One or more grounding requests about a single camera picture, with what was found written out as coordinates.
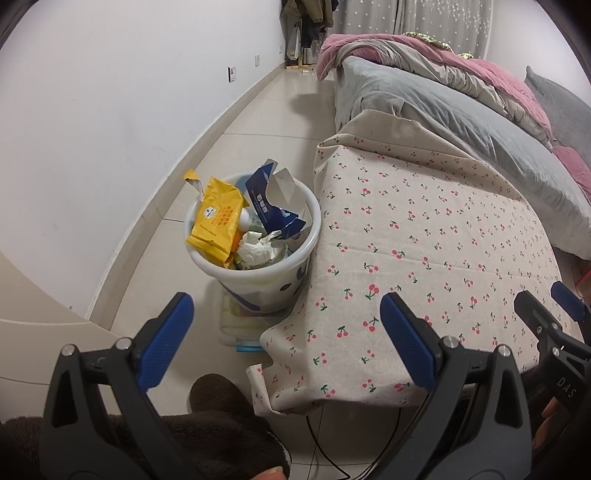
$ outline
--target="jacket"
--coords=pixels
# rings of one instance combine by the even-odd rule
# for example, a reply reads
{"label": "jacket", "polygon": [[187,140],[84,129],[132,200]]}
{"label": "jacket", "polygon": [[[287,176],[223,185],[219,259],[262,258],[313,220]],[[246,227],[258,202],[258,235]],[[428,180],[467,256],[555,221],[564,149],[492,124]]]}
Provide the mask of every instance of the jacket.
{"label": "jacket", "polygon": [[287,0],[283,14],[297,18],[309,15],[314,23],[322,22],[329,28],[333,26],[330,0]]}

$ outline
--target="baseboard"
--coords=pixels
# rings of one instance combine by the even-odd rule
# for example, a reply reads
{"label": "baseboard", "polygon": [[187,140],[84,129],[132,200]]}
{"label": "baseboard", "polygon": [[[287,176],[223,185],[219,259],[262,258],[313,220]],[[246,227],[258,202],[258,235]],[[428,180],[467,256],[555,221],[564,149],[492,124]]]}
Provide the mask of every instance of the baseboard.
{"label": "baseboard", "polygon": [[240,112],[284,68],[284,63],[277,66],[232,104],[195,142],[163,181],[152,201],[150,201],[136,224],[130,229],[127,239],[105,276],[102,287],[95,297],[94,305],[89,309],[90,313],[87,314],[87,318],[91,322],[107,330],[111,329],[119,304],[135,272],[135,267],[137,267],[146,247],[152,240],[152,236],[162,218],[166,215],[183,187],[183,173],[199,165],[199,162],[202,161],[207,152],[213,147],[213,144],[222,136]]}

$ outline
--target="human hand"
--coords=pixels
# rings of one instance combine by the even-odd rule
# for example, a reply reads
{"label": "human hand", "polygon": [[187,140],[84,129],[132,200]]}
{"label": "human hand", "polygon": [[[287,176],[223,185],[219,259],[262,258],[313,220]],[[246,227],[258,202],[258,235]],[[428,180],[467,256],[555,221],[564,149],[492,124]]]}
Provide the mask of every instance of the human hand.
{"label": "human hand", "polygon": [[548,439],[548,434],[550,432],[550,423],[552,422],[552,416],[558,411],[559,408],[560,402],[556,400],[555,397],[553,397],[552,400],[550,400],[550,402],[546,405],[546,408],[542,412],[542,418],[545,420],[542,422],[542,425],[540,425],[539,428],[536,430],[534,440],[531,443],[531,447],[534,450],[536,448],[541,447]]}
{"label": "human hand", "polygon": [[276,466],[265,470],[263,473],[259,473],[252,480],[287,480],[287,478],[285,478],[285,474],[283,473],[283,467]]}

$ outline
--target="cherry pattern fabric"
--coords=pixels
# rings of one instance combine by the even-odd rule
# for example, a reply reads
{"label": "cherry pattern fabric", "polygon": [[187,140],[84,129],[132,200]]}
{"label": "cherry pattern fabric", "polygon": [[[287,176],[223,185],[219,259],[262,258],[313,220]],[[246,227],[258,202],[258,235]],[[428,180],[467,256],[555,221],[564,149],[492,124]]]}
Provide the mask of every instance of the cherry pattern fabric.
{"label": "cherry pattern fabric", "polygon": [[273,365],[247,370],[257,414],[418,404],[424,391],[379,318],[388,292],[465,347],[509,345],[520,369],[538,352],[513,311],[519,291],[570,331],[550,297],[560,273],[540,221],[485,163],[415,122],[365,111],[319,145],[315,168],[323,225],[310,284],[261,336]]}

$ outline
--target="black cable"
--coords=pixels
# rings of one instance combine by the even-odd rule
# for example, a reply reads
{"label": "black cable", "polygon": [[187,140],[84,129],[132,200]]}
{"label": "black cable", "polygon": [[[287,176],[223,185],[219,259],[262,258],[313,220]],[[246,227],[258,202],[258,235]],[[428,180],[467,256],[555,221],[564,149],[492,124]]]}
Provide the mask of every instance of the black cable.
{"label": "black cable", "polygon": [[[320,412],[320,421],[319,424],[322,422],[322,414],[324,411]],[[341,467],[339,467],[339,465],[337,465],[336,463],[334,463],[328,455],[325,454],[324,450],[322,449],[322,447],[320,446],[320,444],[318,443],[318,440],[316,439],[316,435],[314,435],[314,432],[312,431],[312,425],[310,425],[310,417],[308,415],[306,415],[306,423],[308,424],[308,430],[310,431],[310,435],[312,435],[312,438],[314,439],[314,443],[316,444],[316,447],[318,448],[318,450],[320,450],[320,453],[322,455],[324,455],[324,458],[326,458],[330,464],[335,467],[339,472],[341,472],[344,477],[343,478],[339,478],[339,480],[350,480],[351,476],[345,472]]]}
{"label": "black cable", "polygon": [[[322,422],[322,413],[323,412],[320,413],[320,423]],[[394,439],[394,436],[396,435],[396,432],[398,431],[398,425],[400,424],[401,414],[402,414],[402,409],[399,408],[398,415],[396,418],[396,425],[394,426],[394,431],[392,432],[392,435],[390,435],[390,438],[386,442],[386,445],[384,446],[382,451],[379,453],[379,455],[376,457],[376,459],[369,466],[367,466],[365,468],[365,470],[363,470],[363,472],[361,472],[357,477],[353,478],[353,480],[363,480],[366,476],[368,476],[368,474],[371,472],[371,470],[373,470],[375,464],[379,462],[380,458],[382,458],[382,455],[386,452],[386,450],[388,450],[390,443],[392,443],[392,440]],[[335,467],[339,472],[341,472],[342,474],[345,475],[343,478],[339,478],[338,480],[351,480],[351,476],[347,472],[345,472],[341,467],[339,467],[336,463],[334,463],[332,461],[332,459],[330,459],[328,457],[328,455],[325,454],[324,450],[322,449],[322,447],[318,443],[318,440],[316,439],[316,435],[314,435],[314,431],[312,431],[312,425],[310,424],[310,418],[308,415],[306,415],[306,423],[308,424],[308,430],[310,431],[310,435],[312,435],[312,439],[314,440],[314,443],[316,444],[316,447],[318,448],[318,450],[320,450],[320,453],[324,456],[324,458],[326,458],[330,462],[330,464],[333,467]]]}

